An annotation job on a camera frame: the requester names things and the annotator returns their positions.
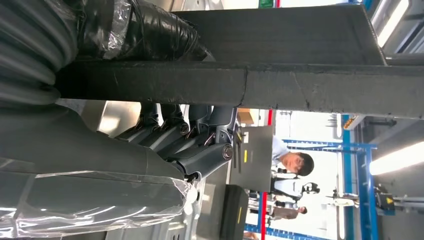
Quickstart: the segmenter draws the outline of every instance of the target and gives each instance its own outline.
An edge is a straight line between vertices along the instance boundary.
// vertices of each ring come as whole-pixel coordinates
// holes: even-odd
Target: gray metal frame
[[[422,66],[80,62],[62,71],[56,86],[74,99],[421,119],[423,73]]]

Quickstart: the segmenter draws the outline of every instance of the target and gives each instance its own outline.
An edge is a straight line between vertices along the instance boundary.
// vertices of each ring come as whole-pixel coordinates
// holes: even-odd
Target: steel beam
[[[424,67],[226,62],[79,62],[63,98],[227,105],[421,119]]]
[[[363,5],[174,12],[217,61],[384,65]]]

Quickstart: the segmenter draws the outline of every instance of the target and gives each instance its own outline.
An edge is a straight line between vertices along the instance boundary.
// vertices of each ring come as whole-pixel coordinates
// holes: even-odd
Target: fluorescent light
[[[407,11],[409,4],[410,4],[409,0],[400,0],[399,4],[396,6],[393,13],[391,14],[390,19],[387,21],[383,30],[378,35],[377,40],[378,40],[378,45],[380,47],[383,47],[386,44],[390,35],[392,35],[393,30],[395,30],[402,16]]]
[[[424,162],[424,141],[383,156],[369,165],[371,175],[385,174]]]
[[[345,230],[345,208],[338,208],[338,236],[341,239],[346,238],[346,230]]]

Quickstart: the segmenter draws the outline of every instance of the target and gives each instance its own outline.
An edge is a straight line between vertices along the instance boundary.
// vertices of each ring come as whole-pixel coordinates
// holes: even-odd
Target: person
[[[308,209],[305,206],[299,208],[276,207],[272,213],[273,220],[295,219],[299,214],[307,214]]]
[[[287,171],[300,176],[307,176],[314,170],[314,160],[309,154],[291,152],[287,143],[274,135],[272,137],[272,164],[276,166],[279,163],[282,163]]]
[[[259,237],[254,232],[248,231],[243,234],[243,239],[259,240]]]
[[[297,202],[303,197],[304,193],[319,194],[320,189],[318,188],[318,184],[314,182],[305,184],[299,178],[284,179],[277,177],[271,179],[271,193],[290,197]]]

